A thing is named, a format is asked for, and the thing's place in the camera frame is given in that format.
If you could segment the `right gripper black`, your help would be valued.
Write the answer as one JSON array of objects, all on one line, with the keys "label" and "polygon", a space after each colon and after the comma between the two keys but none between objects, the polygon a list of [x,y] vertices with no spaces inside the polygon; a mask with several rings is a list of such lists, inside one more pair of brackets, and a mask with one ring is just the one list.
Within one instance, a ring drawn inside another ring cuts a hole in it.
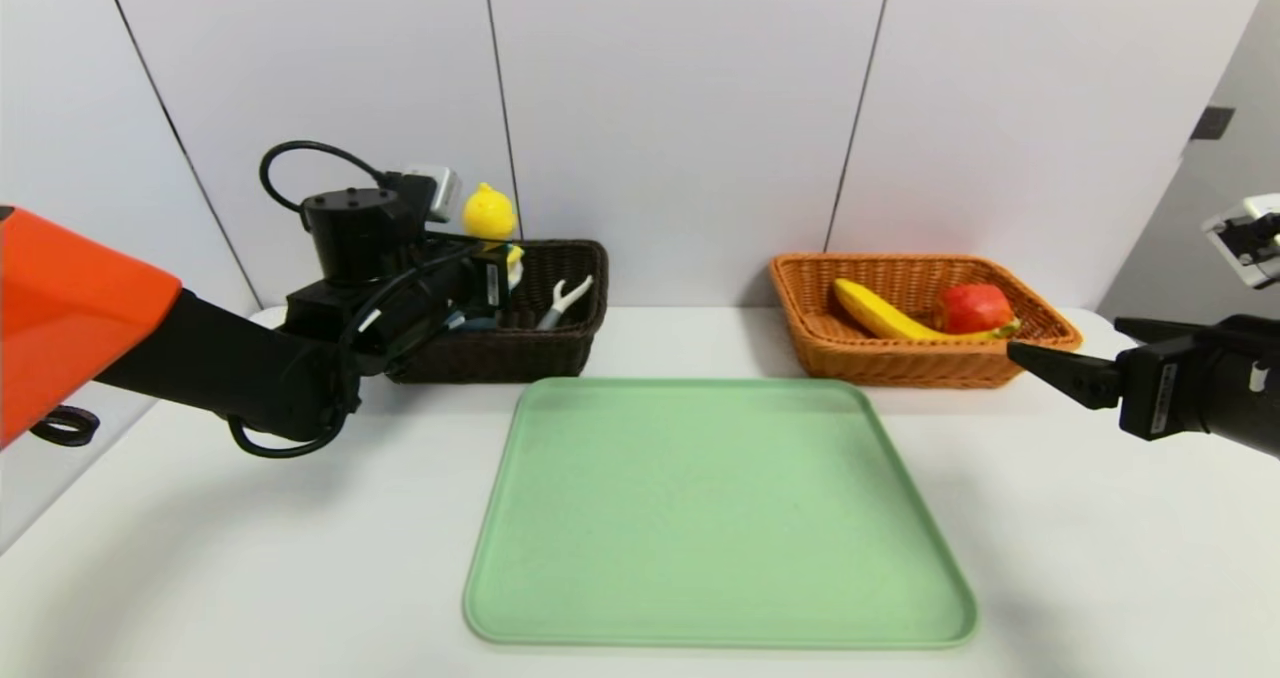
[{"label": "right gripper black", "polygon": [[1138,344],[1116,362],[1027,342],[1010,342],[1006,356],[1087,409],[1120,404],[1120,427],[1143,440],[1203,432],[1279,455],[1275,319],[1236,313],[1204,326],[1117,317],[1114,327]]}]

